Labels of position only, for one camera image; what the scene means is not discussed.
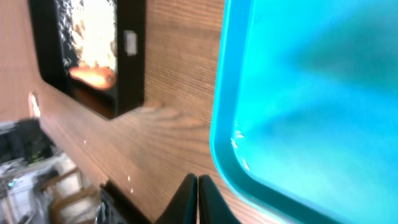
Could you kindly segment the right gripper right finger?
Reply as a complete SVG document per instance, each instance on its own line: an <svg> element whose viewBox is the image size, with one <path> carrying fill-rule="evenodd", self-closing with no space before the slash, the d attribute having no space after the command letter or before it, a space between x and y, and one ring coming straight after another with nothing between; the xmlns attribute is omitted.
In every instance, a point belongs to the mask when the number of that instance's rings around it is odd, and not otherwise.
<svg viewBox="0 0 398 224"><path fill-rule="evenodd" d="M209 175L199 176L199 214L201 224L240 224Z"/></svg>

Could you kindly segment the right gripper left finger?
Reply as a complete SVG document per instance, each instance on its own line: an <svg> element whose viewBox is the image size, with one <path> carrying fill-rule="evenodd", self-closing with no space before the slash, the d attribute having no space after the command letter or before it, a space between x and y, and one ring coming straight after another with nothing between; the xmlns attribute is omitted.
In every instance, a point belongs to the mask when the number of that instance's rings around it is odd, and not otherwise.
<svg viewBox="0 0 398 224"><path fill-rule="evenodd" d="M198 180L195 174L188 174L167 205L156 224L196 224Z"/></svg>

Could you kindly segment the orange carrot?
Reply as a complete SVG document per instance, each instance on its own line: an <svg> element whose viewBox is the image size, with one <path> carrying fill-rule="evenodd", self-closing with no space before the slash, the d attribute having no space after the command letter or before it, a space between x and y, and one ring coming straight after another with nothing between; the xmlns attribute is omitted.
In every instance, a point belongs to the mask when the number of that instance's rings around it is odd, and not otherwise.
<svg viewBox="0 0 398 224"><path fill-rule="evenodd" d="M70 77L96 90L108 90L116 83L116 75L109 67L73 67Z"/></svg>

